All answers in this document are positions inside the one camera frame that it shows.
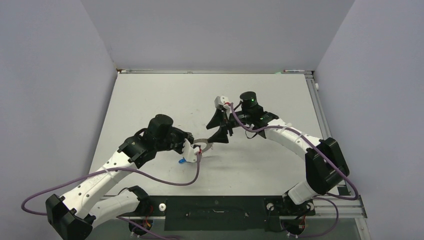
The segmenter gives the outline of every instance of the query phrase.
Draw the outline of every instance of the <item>robotic arm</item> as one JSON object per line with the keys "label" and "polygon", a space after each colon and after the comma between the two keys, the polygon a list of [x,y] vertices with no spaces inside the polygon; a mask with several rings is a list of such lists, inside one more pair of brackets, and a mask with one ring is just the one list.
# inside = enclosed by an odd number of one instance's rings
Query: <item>robotic arm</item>
{"label": "robotic arm", "polygon": [[143,214],[150,204],[149,195],[139,186],[99,201],[130,171],[107,171],[109,168],[139,169],[155,158],[157,152],[174,150],[187,162],[196,162],[200,147],[193,145],[193,135],[172,126],[173,120],[158,114],[148,127],[128,137],[112,157],[99,168],[106,170],[92,176],[62,196],[53,194],[46,201],[48,222],[64,240],[83,240],[96,226],[119,215],[137,211]]}
{"label": "robotic arm", "polygon": [[[235,115],[242,124],[251,126],[252,130],[258,130],[266,126],[281,126],[282,128],[266,128],[257,134],[264,139],[283,145],[305,161],[306,181],[299,182],[283,194],[284,205],[289,211],[298,211],[298,205],[318,194],[326,194],[342,180],[342,177],[301,136],[323,152],[342,173],[346,176],[349,175],[349,168],[339,144],[333,138],[329,137],[323,140],[291,127],[290,123],[284,122],[274,113],[264,111],[264,108],[258,104],[255,92],[242,93],[240,95],[240,105],[241,110],[235,112]],[[215,108],[215,114],[206,128],[219,127],[219,129],[208,139],[208,142],[229,143],[228,135],[232,136],[233,128],[240,127],[240,124],[231,114],[230,101],[227,97],[216,97]]]}

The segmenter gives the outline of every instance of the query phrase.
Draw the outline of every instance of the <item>table surface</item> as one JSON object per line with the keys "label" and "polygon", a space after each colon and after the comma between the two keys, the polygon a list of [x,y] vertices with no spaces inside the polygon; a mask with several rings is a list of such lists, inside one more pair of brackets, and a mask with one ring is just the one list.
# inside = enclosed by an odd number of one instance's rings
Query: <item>table surface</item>
{"label": "table surface", "polygon": [[[241,93],[254,91],[264,110],[293,127],[321,138],[321,131],[303,74],[119,74],[91,164],[98,170],[123,141],[147,127],[156,114],[166,114],[174,127],[208,138],[216,96],[238,103]],[[203,154],[200,175],[189,186],[171,186],[139,174],[121,180],[108,195],[125,187],[140,186],[161,196],[281,195],[306,179],[305,162],[276,142],[257,136],[247,139],[237,128],[229,144],[215,143]],[[186,183],[196,173],[195,163],[179,164],[174,151],[158,152],[140,168],[162,180]],[[337,188],[330,191],[338,194]]]}

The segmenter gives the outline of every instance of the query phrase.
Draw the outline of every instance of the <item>gray wall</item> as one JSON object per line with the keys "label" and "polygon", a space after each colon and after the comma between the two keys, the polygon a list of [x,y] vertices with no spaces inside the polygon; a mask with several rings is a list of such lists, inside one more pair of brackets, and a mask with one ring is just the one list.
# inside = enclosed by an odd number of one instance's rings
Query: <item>gray wall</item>
{"label": "gray wall", "polygon": [[373,239],[424,239],[424,1],[356,0],[316,71]]}
{"label": "gray wall", "polygon": [[0,73],[0,238],[60,239],[20,205],[88,172],[116,71],[79,0],[2,0]]}
{"label": "gray wall", "polygon": [[82,0],[123,69],[315,70],[354,0]]}

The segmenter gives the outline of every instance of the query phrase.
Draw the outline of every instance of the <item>white table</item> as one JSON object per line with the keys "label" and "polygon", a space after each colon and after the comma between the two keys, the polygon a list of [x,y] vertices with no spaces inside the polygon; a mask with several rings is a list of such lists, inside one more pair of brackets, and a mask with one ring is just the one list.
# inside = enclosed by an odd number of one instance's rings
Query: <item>white table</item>
{"label": "white table", "polygon": [[[156,114],[170,116],[175,127],[192,132],[195,139],[209,138],[217,130],[206,130],[215,112],[215,97],[224,95],[237,104],[246,91],[256,92],[264,110],[322,137],[303,74],[119,74],[90,172],[98,170],[127,137],[147,127]],[[240,128],[229,141],[215,143],[203,154],[199,178],[190,186],[165,185],[133,173],[108,195],[135,185],[152,196],[281,195],[306,178],[303,160],[273,141],[260,136],[247,139]],[[174,151],[158,152],[140,170],[186,183],[193,179],[196,164],[179,164],[180,159]],[[331,192],[338,194],[337,188]]]}

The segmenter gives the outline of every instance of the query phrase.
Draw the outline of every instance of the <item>gray ring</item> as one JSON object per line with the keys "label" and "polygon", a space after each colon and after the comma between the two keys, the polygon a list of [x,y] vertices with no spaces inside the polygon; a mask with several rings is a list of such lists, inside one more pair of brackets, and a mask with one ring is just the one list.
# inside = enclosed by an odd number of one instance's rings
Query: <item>gray ring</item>
{"label": "gray ring", "polygon": [[212,148],[212,143],[208,142],[207,138],[199,138],[199,139],[196,139],[196,140],[193,141],[193,144],[198,144],[198,143],[206,144],[206,147],[201,150],[202,153],[205,153],[210,148]]}

